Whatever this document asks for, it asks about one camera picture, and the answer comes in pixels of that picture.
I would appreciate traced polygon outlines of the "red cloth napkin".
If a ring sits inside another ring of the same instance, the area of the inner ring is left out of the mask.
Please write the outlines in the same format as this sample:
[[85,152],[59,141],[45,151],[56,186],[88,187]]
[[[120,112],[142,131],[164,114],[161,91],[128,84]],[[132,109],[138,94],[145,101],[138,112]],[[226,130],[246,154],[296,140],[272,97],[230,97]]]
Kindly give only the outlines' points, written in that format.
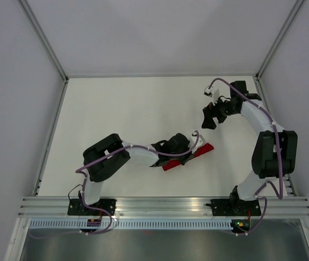
[[211,152],[214,150],[214,147],[209,144],[206,143],[204,145],[202,145],[201,147],[197,148],[197,150],[192,153],[188,158],[186,159],[171,159],[168,163],[165,163],[164,166],[162,166],[164,171],[168,171],[170,169],[173,169],[177,166],[184,166],[188,161],[193,160],[195,158],[198,158],[200,156],[202,156],[203,154],[206,154],[208,152]]

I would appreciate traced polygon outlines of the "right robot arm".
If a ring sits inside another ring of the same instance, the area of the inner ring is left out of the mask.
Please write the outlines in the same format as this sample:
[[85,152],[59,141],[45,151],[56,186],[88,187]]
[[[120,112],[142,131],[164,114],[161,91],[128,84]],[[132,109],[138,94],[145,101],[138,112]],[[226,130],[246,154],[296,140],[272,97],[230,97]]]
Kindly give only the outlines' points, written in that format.
[[205,96],[213,100],[204,109],[203,129],[216,129],[227,117],[242,115],[257,134],[251,158],[251,172],[235,186],[225,202],[227,213],[245,216],[260,215],[258,196],[270,185],[278,199],[283,199],[283,178],[295,169],[298,135],[285,130],[264,108],[261,97],[250,93],[244,81],[227,84],[230,96],[217,96],[210,84]]

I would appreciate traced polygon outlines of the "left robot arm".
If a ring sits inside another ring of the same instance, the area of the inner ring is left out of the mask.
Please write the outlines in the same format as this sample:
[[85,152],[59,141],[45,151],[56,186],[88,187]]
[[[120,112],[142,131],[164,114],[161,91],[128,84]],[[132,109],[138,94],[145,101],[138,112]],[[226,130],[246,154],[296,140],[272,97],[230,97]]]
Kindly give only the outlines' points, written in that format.
[[84,175],[80,209],[86,215],[94,215],[99,209],[103,183],[126,163],[164,167],[170,161],[178,160],[184,164],[193,158],[199,139],[196,130],[189,138],[178,133],[169,140],[147,146],[123,141],[115,133],[107,136],[84,151],[84,165],[76,171]]

